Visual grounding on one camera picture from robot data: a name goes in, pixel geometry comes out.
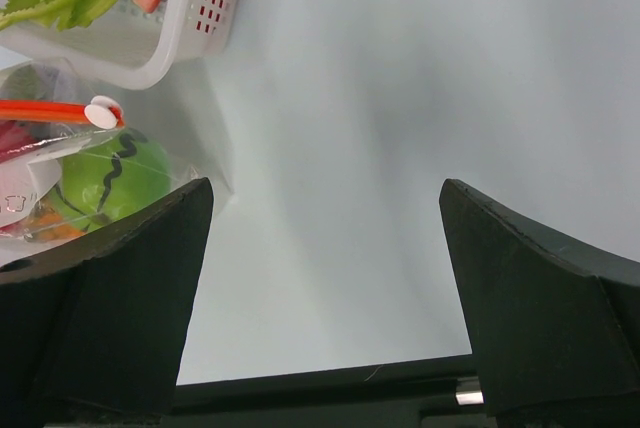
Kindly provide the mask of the red toy apple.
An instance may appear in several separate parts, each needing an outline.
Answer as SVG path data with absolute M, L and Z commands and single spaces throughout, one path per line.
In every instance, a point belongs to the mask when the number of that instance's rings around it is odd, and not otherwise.
M 1 236 L 13 236 L 16 225 L 61 179 L 52 154 L 55 126 L 44 122 L 1 122 Z

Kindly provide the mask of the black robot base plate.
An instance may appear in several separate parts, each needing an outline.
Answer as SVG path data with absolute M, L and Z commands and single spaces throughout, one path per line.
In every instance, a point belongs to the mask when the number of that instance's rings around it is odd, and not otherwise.
M 165 427 L 494 427 L 468 355 L 179 386 Z

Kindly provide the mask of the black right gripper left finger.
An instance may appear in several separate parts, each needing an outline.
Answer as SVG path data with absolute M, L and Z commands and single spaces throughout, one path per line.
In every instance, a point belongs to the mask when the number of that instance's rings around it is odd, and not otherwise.
M 154 424 L 172 406 L 214 195 L 142 211 L 1 269 L 1 423 Z

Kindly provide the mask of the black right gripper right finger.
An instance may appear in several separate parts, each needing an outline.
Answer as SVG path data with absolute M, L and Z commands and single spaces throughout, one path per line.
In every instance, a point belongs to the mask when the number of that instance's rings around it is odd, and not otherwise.
M 474 364 L 501 427 L 639 423 L 639 265 L 449 179 L 439 206 Z

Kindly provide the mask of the green toy melon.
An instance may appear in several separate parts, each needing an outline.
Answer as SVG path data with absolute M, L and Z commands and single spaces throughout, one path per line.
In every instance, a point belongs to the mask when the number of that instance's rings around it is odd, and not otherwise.
M 166 151 L 132 128 L 62 158 L 61 167 L 60 181 L 43 201 L 83 233 L 130 216 L 171 191 Z

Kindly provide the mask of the orange toy pineapple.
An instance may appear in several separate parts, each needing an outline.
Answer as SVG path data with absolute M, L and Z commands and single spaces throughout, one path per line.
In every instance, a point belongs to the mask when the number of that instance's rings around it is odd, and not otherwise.
M 45 203 L 37 205 L 21 222 L 23 237 L 30 242 L 66 241 L 78 238 L 83 232 L 70 223 L 54 208 Z

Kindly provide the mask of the clear red-zipper zip bag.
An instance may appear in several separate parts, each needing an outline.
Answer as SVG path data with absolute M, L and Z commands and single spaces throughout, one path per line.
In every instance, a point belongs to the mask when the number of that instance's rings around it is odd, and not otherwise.
M 140 212 L 207 178 L 220 213 L 231 147 L 198 67 L 134 93 L 64 59 L 1 72 L 1 268 Z

